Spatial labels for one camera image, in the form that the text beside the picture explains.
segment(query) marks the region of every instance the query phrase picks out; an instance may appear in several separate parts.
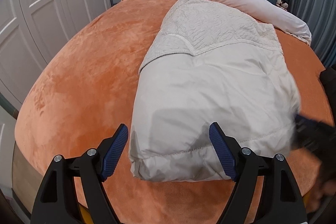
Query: orange blanket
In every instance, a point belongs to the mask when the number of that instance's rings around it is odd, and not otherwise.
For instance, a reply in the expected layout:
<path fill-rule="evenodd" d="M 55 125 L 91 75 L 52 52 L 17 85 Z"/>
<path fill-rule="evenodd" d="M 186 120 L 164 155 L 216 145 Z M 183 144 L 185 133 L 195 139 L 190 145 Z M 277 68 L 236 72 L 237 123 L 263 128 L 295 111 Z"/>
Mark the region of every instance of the orange blanket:
<path fill-rule="evenodd" d="M 44 174 L 57 154 L 75 157 L 97 147 L 120 123 L 130 128 L 138 68 L 175 2 L 124 0 L 81 30 L 50 62 L 27 96 L 15 130 L 18 147 L 36 170 Z M 318 81 L 323 65 L 309 46 L 276 32 L 300 90 L 302 113 L 331 124 L 329 104 Z M 104 183 L 121 222 L 216 223 L 233 182 L 140 181 L 132 177 L 127 152 L 128 145 L 114 175 Z M 305 194 L 319 163 L 302 150 L 292 152 L 288 162 Z M 85 205 L 80 180 L 76 186 Z M 261 186 L 258 180 L 247 223 L 253 221 Z"/>

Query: ribbed blue pad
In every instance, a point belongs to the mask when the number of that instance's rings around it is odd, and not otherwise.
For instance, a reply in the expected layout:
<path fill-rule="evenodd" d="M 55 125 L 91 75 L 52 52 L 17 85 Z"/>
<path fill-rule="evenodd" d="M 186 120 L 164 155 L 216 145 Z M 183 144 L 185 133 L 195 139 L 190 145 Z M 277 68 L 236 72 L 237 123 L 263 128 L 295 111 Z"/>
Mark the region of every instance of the ribbed blue pad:
<path fill-rule="evenodd" d="M 127 139 L 128 128 L 124 125 L 103 160 L 103 171 L 101 172 L 101 177 L 103 181 L 107 180 L 108 177 L 113 175 L 113 172 L 120 159 L 121 153 L 123 152 L 124 147 L 127 143 Z"/>
<path fill-rule="evenodd" d="M 235 158 L 214 124 L 209 128 L 209 137 L 225 174 L 235 181 L 237 177 Z"/>

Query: gray curtain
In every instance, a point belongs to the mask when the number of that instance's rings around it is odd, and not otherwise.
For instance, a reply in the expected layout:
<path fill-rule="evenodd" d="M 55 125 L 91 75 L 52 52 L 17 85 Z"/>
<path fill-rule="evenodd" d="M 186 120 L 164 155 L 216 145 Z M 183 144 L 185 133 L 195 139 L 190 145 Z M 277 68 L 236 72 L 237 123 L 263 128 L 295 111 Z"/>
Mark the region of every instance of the gray curtain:
<path fill-rule="evenodd" d="M 309 26 L 311 47 L 323 65 L 336 63 L 336 0 L 290 0 L 289 12 Z"/>

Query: plush toy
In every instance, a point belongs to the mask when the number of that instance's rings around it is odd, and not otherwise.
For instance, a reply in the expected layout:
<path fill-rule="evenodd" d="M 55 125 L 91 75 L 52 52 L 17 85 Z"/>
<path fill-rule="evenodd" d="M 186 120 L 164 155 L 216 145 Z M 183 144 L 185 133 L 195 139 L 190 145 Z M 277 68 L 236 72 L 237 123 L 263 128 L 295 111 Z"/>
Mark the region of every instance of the plush toy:
<path fill-rule="evenodd" d="M 285 2 L 284 0 L 277 0 L 276 6 L 278 6 L 279 8 L 287 11 L 288 9 L 288 3 Z"/>

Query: silver bolt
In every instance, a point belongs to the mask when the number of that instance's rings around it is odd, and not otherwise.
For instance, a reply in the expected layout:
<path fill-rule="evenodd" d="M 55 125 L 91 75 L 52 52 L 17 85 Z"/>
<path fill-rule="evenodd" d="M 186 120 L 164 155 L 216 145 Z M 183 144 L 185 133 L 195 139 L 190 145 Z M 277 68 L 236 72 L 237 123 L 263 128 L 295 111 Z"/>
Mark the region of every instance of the silver bolt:
<path fill-rule="evenodd" d="M 243 148 L 241 151 L 242 151 L 242 153 L 243 153 L 244 155 L 249 155 L 249 154 L 251 154 L 251 150 L 248 149 L 248 148 Z"/>
<path fill-rule="evenodd" d="M 285 159 L 285 157 L 281 154 L 277 154 L 277 160 L 279 161 L 283 161 Z"/>
<path fill-rule="evenodd" d="M 87 154 L 89 155 L 89 156 L 93 156 L 93 155 L 95 155 L 97 153 L 97 150 L 95 150 L 95 149 L 90 149 L 90 150 L 88 150 L 88 152 L 87 152 Z"/>
<path fill-rule="evenodd" d="M 54 157 L 54 161 L 59 162 L 62 159 L 61 155 L 57 155 Z"/>

